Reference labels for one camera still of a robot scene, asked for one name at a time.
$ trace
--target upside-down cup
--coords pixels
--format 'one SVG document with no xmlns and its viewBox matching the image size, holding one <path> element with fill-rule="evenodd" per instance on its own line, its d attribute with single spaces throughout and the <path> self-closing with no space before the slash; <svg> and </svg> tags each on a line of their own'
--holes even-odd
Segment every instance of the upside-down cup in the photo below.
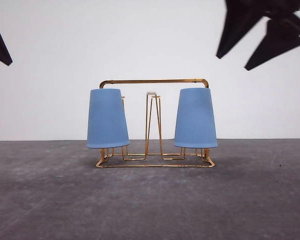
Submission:
<svg viewBox="0 0 300 240">
<path fill-rule="evenodd" d="M 106 149 L 128 144 L 130 141 L 120 90 L 91 90 L 86 147 Z"/>
<path fill-rule="evenodd" d="M 181 148 L 196 149 L 218 146 L 209 88 L 181 89 L 174 145 Z"/>
</svg>

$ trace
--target gold wire rack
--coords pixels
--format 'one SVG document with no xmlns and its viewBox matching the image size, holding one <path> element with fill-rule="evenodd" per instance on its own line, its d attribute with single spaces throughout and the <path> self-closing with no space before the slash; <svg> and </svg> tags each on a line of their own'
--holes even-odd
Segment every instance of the gold wire rack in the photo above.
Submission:
<svg viewBox="0 0 300 240">
<path fill-rule="evenodd" d="M 209 88 L 208 81 L 200 79 L 154 79 L 154 80 L 106 80 L 100 83 L 99 88 L 103 89 L 105 85 L 109 84 L 160 84 L 160 83 L 201 83 L 205 88 Z M 149 152 L 150 142 L 150 124 L 152 119 L 153 104 L 155 103 L 156 118 L 158 122 L 159 132 L 159 149 L 160 152 L 153 153 Z M 194 167 L 194 168 L 212 168 L 216 164 L 210 158 L 209 148 L 195 148 L 194 153 L 186 153 L 186 148 L 181 147 L 178 153 L 165 153 L 163 150 L 162 140 L 162 122 L 161 122 L 161 97 L 154 91 L 146 93 L 146 107 L 145 107 L 145 139 L 144 139 L 144 152 L 143 153 L 130 153 L 128 145 L 121 147 L 121 153 L 115 153 L 114 148 L 101 148 L 100 160 L 96 163 L 97 168 L 144 168 L 144 167 Z M 200 161 L 206 163 L 202 164 L 122 164 L 122 165 L 106 165 L 109 158 L 113 156 L 122 156 L 124 161 L 142 161 L 146 160 L 147 156 L 161 156 L 162 160 L 184 160 L 186 156 L 199 157 Z"/>
</svg>

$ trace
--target white backdrop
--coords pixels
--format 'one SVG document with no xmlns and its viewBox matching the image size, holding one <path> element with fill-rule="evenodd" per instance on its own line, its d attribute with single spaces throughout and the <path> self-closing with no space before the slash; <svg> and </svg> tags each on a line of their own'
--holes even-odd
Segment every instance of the white backdrop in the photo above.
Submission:
<svg viewBox="0 0 300 240">
<path fill-rule="evenodd" d="M 173 78 L 209 81 L 218 138 L 300 138 L 300 47 L 246 71 L 263 18 L 220 60 L 225 14 L 223 0 L 0 0 L 14 61 L 0 62 L 0 141 L 84 140 L 100 82 Z M 131 139 L 144 137 L 147 91 L 162 96 L 163 137 L 174 137 L 187 85 L 118 87 Z"/>
</svg>

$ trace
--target gray concrete floor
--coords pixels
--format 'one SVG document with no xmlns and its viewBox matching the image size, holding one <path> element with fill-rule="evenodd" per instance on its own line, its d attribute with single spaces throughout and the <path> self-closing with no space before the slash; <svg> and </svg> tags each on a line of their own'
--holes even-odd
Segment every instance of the gray concrete floor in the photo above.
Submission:
<svg viewBox="0 0 300 240">
<path fill-rule="evenodd" d="M 95 168 L 85 141 L 0 142 L 0 240 L 300 240 L 300 139 L 218 142 L 214 168 Z"/>
</svg>

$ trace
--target white wall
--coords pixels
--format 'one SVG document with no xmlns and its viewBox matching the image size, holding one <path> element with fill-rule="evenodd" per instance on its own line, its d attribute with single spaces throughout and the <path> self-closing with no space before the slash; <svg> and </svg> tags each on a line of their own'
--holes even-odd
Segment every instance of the white wall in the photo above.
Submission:
<svg viewBox="0 0 300 240">
<path fill-rule="evenodd" d="M 0 0 L 14 61 L 0 62 L 0 140 L 84 140 L 100 82 L 170 78 L 209 81 L 218 138 L 300 138 L 300 47 L 246 71 L 264 18 L 220 60 L 225 14 L 223 0 Z M 186 85 L 118 87 L 131 139 L 144 137 L 147 91 L 162 96 L 163 136 L 174 137 Z"/>
</svg>

